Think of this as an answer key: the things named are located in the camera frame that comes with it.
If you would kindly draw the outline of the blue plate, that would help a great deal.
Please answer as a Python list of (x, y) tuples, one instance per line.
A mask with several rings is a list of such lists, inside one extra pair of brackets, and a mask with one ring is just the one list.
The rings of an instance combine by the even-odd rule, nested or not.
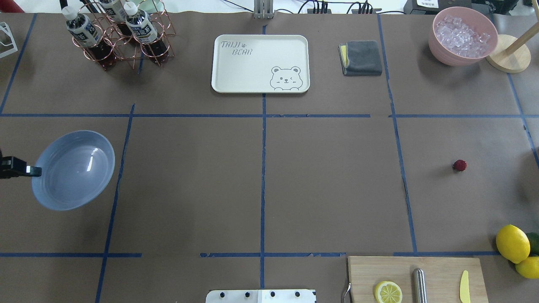
[(79, 130), (52, 142), (35, 165), (42, 169), (39, 177), (32, 177), (36, 200), (50, 210), (73, 210), (99, 196), (109, 184), (115, 152), (102, 134)]

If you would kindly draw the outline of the red strawberry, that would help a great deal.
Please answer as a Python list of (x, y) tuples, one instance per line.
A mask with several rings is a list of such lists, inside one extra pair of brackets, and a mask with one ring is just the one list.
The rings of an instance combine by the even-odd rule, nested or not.
[(467, 169), (467, 163), (466, 161), (459, 159), (452, 164), (452, 168), (454, 171), (458, 172), (465, 171)]

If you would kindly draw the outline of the dark tea bottle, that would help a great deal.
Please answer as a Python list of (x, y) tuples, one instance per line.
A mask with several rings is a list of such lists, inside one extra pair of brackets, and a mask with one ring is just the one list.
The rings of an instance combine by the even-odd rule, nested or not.
[(133, 33), (126, 23), (127, 13), (124, 10), (121, 0), (98, 0), (102, 9), (106, 12), (107, 17), (114, 24), (114, 30), (120, 38), (129, 42), (132, 45), (137, 45), (137, 41), (133, 38)]
[(137, 41), (142, 44), (143, 52), (153, 63), (158, 65), (165, 63), (169, 56), (168, 47), (154, 27), (148, 12), (131, 1), (126, 1), (123, 7), (127, 13), (127, 26)]
[(66, 19), (67, 31), (89, 58), (99, 63), (104, 70), (113, 67), (116, 64), (113, 48), (105, 42), (102, 31), (93, 25), (89, 17), (72, 6), (65, 6), (61, 12)]

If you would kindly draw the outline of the cream bear tray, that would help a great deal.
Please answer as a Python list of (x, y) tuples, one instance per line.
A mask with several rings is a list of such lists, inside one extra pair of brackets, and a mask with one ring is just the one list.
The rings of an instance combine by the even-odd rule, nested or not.
[(308, 41), (300, 35), (218, 36), (211, 86), (218, 93), (307, 92)]

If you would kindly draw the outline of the grey folded cloth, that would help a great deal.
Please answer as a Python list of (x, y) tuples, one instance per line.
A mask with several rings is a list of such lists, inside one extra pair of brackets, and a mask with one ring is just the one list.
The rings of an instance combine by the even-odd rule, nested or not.
[(375, 40), (348, 41), (338, 46), (345, 76), (380, 76), (382, 63)]

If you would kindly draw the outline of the lemon half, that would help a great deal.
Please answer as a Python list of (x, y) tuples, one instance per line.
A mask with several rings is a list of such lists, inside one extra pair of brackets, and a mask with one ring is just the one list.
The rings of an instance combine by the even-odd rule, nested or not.
[(398, 284), (381, 281), (375, 287), (374, 298), (377, 303), (401, 303), (403, 292)]

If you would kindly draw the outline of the pink bowl of ice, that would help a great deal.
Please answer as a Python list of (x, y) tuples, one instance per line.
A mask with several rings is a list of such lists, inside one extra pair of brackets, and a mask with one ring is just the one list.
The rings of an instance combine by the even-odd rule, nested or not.
[(489, 56), (498, 43), (491, 20), (481, 12), (462, 6), (441, 10), (432, 23), (429, 48), (449, 66), (467, 66)]

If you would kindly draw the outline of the yellow plastic knife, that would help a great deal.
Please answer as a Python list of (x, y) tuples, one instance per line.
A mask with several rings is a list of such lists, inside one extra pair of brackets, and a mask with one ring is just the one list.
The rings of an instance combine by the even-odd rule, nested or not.
[(463, 270), (459, 282), (459, 299), (462, 303), (470, 303), (469, 272)]

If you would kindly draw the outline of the yellow lemon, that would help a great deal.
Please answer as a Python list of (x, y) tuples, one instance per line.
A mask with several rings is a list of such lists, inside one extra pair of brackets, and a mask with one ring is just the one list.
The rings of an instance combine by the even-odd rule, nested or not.
[(515, 264), (515, 269), (524, 278), (538, 279), (539, 278), (539, 257), (529, 256), (520, 263)]
[(531, 253), (531, 244), (526, 234), (518, 227), (508, 224), (503, 226), (495, 238), (499, 253), (514, 264), (527, 259)]

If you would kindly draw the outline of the wooden cup stand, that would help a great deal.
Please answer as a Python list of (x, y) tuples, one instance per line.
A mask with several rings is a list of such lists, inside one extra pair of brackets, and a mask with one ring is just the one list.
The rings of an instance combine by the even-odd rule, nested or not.
[(531, 51), (526, 42), (539, 32), (539, 23), (535, 23), (522, 36), (497, 35), (496, 48), (486, 57), (496, 69), (506, 73), (519, 73), (531, 63)]

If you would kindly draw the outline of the green lime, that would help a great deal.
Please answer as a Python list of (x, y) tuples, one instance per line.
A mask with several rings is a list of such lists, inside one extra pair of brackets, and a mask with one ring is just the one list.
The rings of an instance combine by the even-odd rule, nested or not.
[(539, 234), (536, 232), (526, 233), (528, 242), (531, 247), (531, 255), (539, 255)]

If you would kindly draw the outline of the aluminium frame post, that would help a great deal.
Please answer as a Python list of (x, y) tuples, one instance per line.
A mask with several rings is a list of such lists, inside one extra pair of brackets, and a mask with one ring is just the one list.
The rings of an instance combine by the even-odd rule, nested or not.
[(274, 0), (254, 0), (254, 19), (273, 19), (275, 16)]

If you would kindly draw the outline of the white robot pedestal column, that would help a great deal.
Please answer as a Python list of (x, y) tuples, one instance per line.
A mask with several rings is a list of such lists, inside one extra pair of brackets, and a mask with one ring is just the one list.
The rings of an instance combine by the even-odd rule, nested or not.
[(315, 303), (316, 291), (309, 289), (213, 290), (206, 303)]

